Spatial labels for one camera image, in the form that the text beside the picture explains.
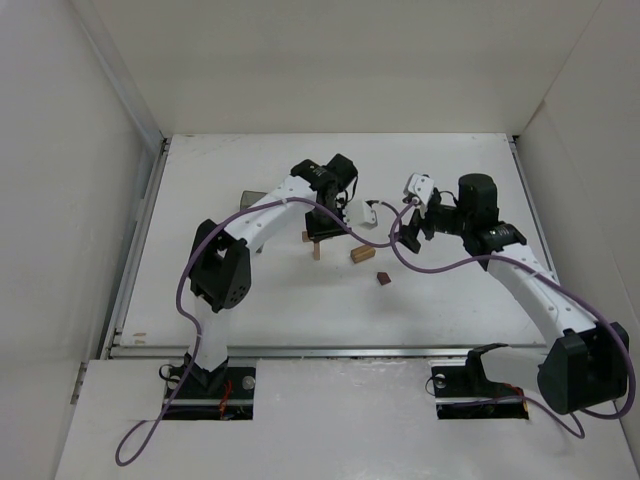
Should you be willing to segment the striped tan wood block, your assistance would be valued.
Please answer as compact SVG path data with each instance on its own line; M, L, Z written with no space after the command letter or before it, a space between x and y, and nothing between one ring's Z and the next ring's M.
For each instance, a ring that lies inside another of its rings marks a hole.
M373 258L375 254L376 249L374 247L369 245L362 245L351 250L350 258L354 264L358 264Z

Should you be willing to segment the smoky transparent plastic box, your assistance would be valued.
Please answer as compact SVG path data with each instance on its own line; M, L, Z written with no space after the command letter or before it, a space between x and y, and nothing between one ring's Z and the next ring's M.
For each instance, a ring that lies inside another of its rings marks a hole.
M256 202L260 201L266 196L266 192L245 190L241 194L239 202L239 210L245 210L253 206Z

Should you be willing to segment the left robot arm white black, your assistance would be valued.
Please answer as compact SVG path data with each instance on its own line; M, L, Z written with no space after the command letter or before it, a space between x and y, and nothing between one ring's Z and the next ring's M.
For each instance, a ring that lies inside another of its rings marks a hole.
M177 312L196 332L192 351L184 355L181 368L169 374L178 378L177 388L186 384L213 393L222 385L227 363L222 359L210 367L198 364L204 327L183 306L184 290L189 289L215 314L235 308L252 286L252 258L291 220L302 216L308 238L315 244L350 232L346 209L352 197L347 189L357 179L356 166L342 154L325 165L307 159L248 208L220 223L207 219L197 227L175 294Z

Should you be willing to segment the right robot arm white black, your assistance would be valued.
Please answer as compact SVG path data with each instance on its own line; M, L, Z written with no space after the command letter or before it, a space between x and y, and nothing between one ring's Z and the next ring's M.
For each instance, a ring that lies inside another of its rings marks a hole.
M498 191L486 174L467 174L458 181L458 197L443 203L427 175L412 174L404 187L404 223L396 218L391 247L413 253L421 238L457 236L468 253L465 264L478 263L501 283L537 327L547 346L544 355L504 343L468 352L463 368L466 395L494 397L508 385L539 393L560 415L581 411L597 417L594 406L622 399L610 419L628 414L636 397L636 375L629 336L593 306L559 285L528 245L525 236L499 218Z

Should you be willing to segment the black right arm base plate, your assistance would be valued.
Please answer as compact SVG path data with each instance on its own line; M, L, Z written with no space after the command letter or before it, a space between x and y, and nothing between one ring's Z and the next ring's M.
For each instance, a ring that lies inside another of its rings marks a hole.
M429 382L439 420L529 419L520 389L489 381L463 364L433 364Z

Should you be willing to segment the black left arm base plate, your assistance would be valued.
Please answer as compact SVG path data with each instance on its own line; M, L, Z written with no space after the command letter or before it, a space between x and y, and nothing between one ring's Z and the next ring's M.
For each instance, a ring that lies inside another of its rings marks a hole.
M164 420L249 421L254 415L257 380L255 364L225 361L212 372L194 366L173 401L173 394L185 365L162 365L159 376L165 382L162 409Z

